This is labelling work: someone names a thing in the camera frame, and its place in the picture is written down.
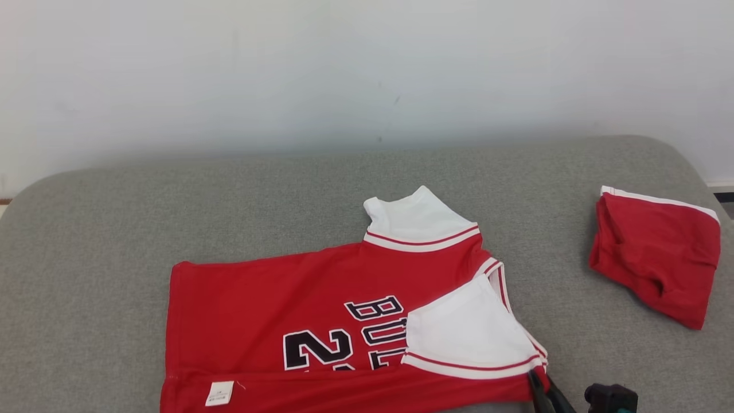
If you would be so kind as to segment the red basketball jersey white sleeves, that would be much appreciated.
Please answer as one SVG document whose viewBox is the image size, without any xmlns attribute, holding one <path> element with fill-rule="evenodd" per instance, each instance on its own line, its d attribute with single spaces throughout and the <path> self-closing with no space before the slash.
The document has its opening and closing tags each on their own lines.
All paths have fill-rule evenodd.
<svg viewBox="0 0 734 413">
<path fill-rule="evenodd" d="M 548 354 L 477 223 L 428 188 L 358 243 L 172 269 L 161 413 L 428 413 L 529 402 Z"/>
</svg>

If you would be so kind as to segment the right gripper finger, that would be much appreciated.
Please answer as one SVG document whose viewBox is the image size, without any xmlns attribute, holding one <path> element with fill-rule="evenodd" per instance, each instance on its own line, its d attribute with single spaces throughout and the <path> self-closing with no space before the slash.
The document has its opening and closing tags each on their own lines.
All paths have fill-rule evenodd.
<svg viewBox="0 0 734 413">
<path fill-rule="evenodd" d="M 553 406 L 554 413 L 577 413 L 569 400 L 565 397 L 564 393 L 561 392 L 559 387 L 556 386 L 553 381 L 550 381 L 548 400 L 550 400 Z"/>
<path fill-rule="evenodd" d="M 530 382 L 530 393 L 534 404 L 535 413 L 555 413 L 555 410 L 547 397 L 545 387 L 536 373 L 535 369 L 531 369 L 528 373 Z"/>
</svg>

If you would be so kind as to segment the red shorts white stripes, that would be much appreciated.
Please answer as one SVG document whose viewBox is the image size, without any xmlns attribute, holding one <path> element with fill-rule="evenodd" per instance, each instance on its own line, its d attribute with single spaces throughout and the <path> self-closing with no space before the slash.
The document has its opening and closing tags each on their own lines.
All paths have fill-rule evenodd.
<svg viewBox="0 0 734 413">
<path fill-rule="evenodd" d="M 602 186 L 589 266 L 649 308 L 700 331 L 721 254 L 713 209 Z"/>
</svg>

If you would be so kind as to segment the grey fabric sofa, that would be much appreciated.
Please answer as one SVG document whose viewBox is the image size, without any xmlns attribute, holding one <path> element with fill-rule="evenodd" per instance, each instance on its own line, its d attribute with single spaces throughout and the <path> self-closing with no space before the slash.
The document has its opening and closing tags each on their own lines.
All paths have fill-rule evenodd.
<svg viewBox="0 0 734 413">
<path fill-rule="evenodd" d="M 734 413 L 734 223 L 657 139 L 150 161 L 44 178 L 0 219 L 0 413 L 158 413 L 170 270 L 362 238 L 362 204 L 430 188 L 478 222 L 517 318 L 577 410 L 592 383 L 641 413 Z M 601 186 L 713 209 L 723 256 L 690 331 L 588 266 Z"/>
</svg>

